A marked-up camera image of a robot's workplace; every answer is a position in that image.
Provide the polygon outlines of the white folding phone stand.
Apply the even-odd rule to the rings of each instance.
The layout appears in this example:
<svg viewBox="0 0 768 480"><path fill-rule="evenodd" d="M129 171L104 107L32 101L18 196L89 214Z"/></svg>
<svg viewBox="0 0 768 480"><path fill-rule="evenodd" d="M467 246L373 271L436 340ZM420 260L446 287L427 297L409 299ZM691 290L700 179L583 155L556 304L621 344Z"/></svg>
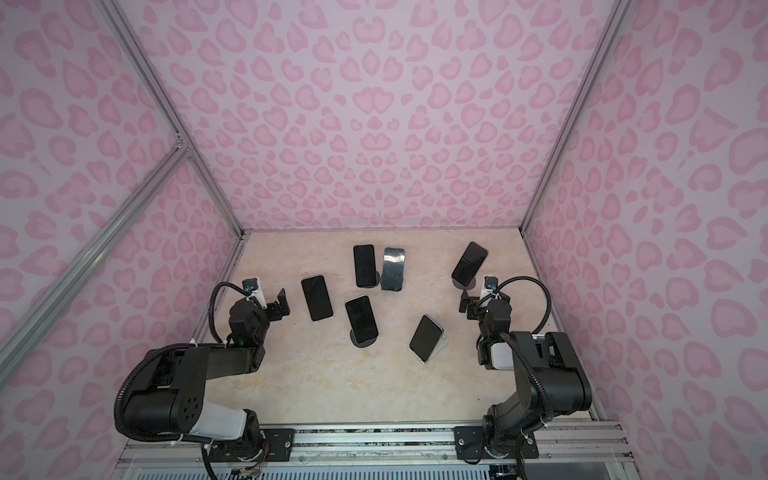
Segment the white folding phone stand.
<svg viewBox="0 0 768 480"><path fill-rule="evenodd" d="M447 335L444 332L442 332L433 348L431 356L432 357L436 356L442 349L445 348L446 345L447 345Z"/></svg>

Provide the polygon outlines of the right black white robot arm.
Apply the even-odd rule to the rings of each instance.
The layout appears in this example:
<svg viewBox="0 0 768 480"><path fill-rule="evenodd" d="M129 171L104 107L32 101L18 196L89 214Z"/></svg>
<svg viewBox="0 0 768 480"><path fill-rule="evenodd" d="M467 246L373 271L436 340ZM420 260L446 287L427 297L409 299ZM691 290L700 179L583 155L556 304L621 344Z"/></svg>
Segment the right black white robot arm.
<svg viewBox="0 0 768 480"><path fill-rule="evenodd" d="M587 411L592 390L569 337L563 332L512 331L512 308L502 294L461 296L459 311L478 322L478 363L488 370L514 373L515 391L491 406L480 426L456 427L460 461L539 457L535 432L559 416Z"/></svg>

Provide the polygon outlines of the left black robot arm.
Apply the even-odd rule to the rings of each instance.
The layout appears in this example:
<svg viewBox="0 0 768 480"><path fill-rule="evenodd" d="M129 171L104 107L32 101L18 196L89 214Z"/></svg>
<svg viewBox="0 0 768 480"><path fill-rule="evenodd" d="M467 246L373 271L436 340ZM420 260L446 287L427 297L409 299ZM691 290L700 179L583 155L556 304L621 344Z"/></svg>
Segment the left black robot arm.
<svg viewBox="0 0 768 480"><path fill-rule="evenodd" d="M265 461L269 440L250 409L232 409L205 398L210 380L252 374L260 368L272 323L290 314L286 292L263 303L254 289L229 311L230 337L215 343L177 343L148 351L115 398L117 431L146 443L188 442L213 462Z"/></svg>

